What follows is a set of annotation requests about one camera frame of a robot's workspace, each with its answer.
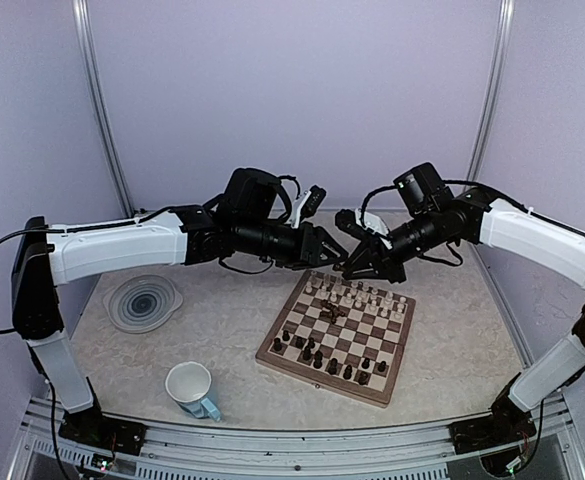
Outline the dark king piece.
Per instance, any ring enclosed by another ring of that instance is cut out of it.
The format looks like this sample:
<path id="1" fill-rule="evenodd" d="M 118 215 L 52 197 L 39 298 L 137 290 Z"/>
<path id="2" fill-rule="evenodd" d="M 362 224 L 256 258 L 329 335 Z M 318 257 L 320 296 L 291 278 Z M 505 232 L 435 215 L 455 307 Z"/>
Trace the dark king piece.
<path id="1" fill-rule="evenodd" d="M 299 336 L 295 336 L 295 337 L 294 337 L 294 346 L 295 346 L 297 349 L 300 349 L 300 350 L 302 350 L 302 349 L 303 349 L 303 347 L 304 347 L 304 344 L 305 344 L 305 339 L 304 339 L 304 338 L 302 338 L 302 337 L 299 337 Z"/>

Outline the dark bishop piece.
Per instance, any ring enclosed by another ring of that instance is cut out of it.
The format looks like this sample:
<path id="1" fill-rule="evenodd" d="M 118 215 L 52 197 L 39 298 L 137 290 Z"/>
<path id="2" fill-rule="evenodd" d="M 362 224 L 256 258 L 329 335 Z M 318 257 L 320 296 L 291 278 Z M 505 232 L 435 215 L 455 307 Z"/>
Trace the dark bishop piece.
<path id="1" fill-rule="evenodd" d="M 332 358 L 327 367 L 327 373 L 329 375 L 336 375 L 338 370 L 338 360 L 336 358 Z"/>

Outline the dark queen piece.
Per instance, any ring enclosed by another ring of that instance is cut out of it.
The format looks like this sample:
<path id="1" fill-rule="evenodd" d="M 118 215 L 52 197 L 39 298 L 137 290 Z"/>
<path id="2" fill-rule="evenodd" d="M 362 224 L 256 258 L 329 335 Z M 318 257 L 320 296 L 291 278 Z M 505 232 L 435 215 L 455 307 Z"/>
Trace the dark queen piece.
<path id="1" fill-rule="evenodd" d="M 353 374 L 353 368 L 351 365 L 346 365 L 345 369 L 343 371 L 343 379 L 344 380 L 350 380 L 352 378 L 352 374 Z"/>

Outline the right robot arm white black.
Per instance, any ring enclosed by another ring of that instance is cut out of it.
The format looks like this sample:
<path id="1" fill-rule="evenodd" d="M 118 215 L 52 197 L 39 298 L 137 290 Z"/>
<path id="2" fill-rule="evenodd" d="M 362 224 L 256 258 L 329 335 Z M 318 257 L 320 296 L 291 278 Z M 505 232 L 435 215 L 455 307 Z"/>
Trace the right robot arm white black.
<path id="1" fill-rule="evenodd" d="M 445 180 L 429 162 L 366 195 L 356 210 L 342 210 L 336 226 L 359 242 L 340 270 L 348 280 L 401 283 L 412 259 L 431 261 L 439 246 L 477 246 L 504 307 L 521 322 L 528 312 L 567 314 L 563 331 L 536 350 L 533 362 L 501 390 L 486 415 L 455 422 L 459 451 L 472 451 L 539 433 L 532 411 L 585 372 L 585 231 L 535 211 L 498 189 L 470 180 Z M 524 261 L 531 264 L 523 273 Z"/>

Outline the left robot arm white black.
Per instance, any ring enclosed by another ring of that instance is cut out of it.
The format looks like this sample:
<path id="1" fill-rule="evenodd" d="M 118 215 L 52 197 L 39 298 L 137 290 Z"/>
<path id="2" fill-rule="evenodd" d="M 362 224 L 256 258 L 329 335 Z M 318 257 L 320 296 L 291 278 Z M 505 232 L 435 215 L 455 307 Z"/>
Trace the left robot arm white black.
<path id="1" fill-rule="evenodd" d="M 292 200 L 286 179 L 238 168 L 225 190 L 202 205 L 168 206 L 110 223 L 49 226 L 43 217 L 28 220 L 11 275 L 12 324 L 54 387 L 67 423 L 87 442 L 105 443 L 112 424 L 75 360 L 57 287 L 142 266 L 223 262 L 235 253 L 290 270 L 344 261 L 346 250 L 309 221 L 325 190 L 313 186 Z"/>

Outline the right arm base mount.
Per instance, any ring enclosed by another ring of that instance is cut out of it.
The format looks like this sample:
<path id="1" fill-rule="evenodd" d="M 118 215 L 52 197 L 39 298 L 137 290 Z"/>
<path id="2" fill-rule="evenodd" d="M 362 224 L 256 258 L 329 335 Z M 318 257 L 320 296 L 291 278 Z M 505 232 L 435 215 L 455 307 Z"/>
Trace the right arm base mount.
<path id="1" fill-rule="evenodd" d="M 537 429 L 530 413 L 496 411 L 453 422 L 449 432 L 456 454 L 465 454 L 534 437 Z"/>

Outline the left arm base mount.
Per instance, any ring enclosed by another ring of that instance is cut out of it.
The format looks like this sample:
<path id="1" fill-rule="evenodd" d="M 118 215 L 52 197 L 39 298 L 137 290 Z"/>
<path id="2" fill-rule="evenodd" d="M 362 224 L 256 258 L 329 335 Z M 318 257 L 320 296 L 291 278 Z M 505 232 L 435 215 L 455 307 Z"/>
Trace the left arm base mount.
<path id="1" fill-rule="evenodd" d="M 59 435 L 97 449 L 139 456 L 146 431 L 143 423 L 108 417 L 99 410 L 85 410 L 65 413 Z"/>

